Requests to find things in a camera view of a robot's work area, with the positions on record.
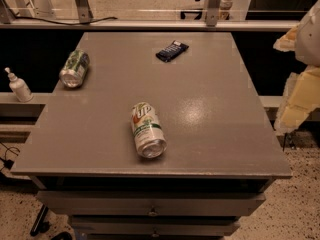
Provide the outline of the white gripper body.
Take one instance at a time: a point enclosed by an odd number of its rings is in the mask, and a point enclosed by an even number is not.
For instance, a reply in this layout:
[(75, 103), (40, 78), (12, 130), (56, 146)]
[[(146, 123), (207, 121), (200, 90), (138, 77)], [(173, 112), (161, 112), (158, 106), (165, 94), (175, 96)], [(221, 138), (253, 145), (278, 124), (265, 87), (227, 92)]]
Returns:
[(320, 0), (311, 7), (299, 23), (295, 57), (306, 65), (320, 65)]

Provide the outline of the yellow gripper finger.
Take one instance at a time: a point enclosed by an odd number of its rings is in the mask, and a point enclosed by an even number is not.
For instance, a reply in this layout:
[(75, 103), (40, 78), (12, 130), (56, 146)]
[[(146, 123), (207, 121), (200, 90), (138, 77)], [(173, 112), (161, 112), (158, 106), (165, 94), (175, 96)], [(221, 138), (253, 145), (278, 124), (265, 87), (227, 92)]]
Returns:
[(276, 114), (276, 134), (284, 135), (297, 130), (310, 113), (319, 107), (320, 68), (307, 66), (300, 74), (291, 73)]
[(282, 52), (294, 51), (296, 49), (297, 31), (297, 26), (291, 28), (286, 34), (275, 41), (273, 48)]

